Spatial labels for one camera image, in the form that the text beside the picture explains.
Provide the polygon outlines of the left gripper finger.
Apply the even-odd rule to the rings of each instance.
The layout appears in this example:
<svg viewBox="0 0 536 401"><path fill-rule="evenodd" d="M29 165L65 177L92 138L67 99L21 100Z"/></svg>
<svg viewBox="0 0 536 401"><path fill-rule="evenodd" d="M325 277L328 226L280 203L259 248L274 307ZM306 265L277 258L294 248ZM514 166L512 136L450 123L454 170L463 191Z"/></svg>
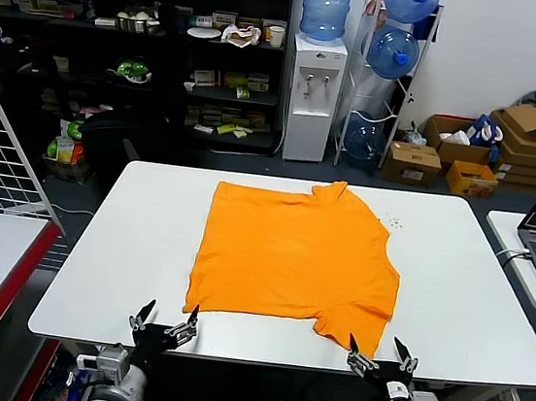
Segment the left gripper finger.
<svg viewBox="0 0 536 401"><path fill-rule="evenodd" d="M147 318L150 316L152 309L155 306L155 299L151 300L146 306L143 306L139 310L137 316L129 317L129 326L132 330L141 330L144 331L147 324Z"/></svg>
<svg viewBox="0 0 536 401"><path fill-rule="evenodd" d="M174 344L186 344L197 335L199 310L200 307L198 305L195 306L186 322L170 327L166 331L167 336L174 342Z"/></svg>

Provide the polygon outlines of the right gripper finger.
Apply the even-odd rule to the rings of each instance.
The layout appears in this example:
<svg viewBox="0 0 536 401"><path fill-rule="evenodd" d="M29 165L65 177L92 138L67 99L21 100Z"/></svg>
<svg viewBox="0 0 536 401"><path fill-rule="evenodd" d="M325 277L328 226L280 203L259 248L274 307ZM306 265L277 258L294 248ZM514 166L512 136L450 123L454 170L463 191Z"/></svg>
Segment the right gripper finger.
<svg viewBox="0 0 536 401"><path fill-rule="evenodd" d="M398 356L401 360L401 364L399 365L400 370L409 374L414 373L418 365L418 359L416 357L412 357L408 347L404 345L399 338L394 337L393 341L394 345L396 346Z"/></svg>
<svg viewBox="0 0 536 401"><path fill-rule="evenodd" d="M358 348L353 334L350 334L350 352L348 352L348 365L353 370L372 371L378 369L378 364L369 357L362 354Z"/></svg>

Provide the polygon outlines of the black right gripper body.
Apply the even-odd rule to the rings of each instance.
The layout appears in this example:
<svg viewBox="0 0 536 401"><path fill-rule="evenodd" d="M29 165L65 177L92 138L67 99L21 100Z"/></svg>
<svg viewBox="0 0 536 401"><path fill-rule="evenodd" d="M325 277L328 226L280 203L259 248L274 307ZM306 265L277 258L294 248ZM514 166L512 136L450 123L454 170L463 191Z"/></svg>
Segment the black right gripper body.
<svg viewBox="0 0 536 401"><path fill-rule="evenodd" d="M380 395L388 396L387 384L389 382L410 385L412 373L401 370L401 364L393 361L381 361L376 367L364 371L363 381L374 387Z"/></svg>

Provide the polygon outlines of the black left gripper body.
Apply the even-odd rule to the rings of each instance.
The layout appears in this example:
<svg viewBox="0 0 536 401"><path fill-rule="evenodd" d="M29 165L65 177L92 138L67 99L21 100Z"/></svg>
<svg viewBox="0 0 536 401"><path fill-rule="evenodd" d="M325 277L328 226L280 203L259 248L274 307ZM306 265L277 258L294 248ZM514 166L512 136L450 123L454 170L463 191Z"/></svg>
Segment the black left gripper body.
<svg viewBox="0 0 536 401"><path fill-rule="evenodd" d="M175 350L178 341L167 333L168 327L160 324L147 324L144 329L132 332L135 347L129 355L131 365L149 366L162 353Z"/></svg>

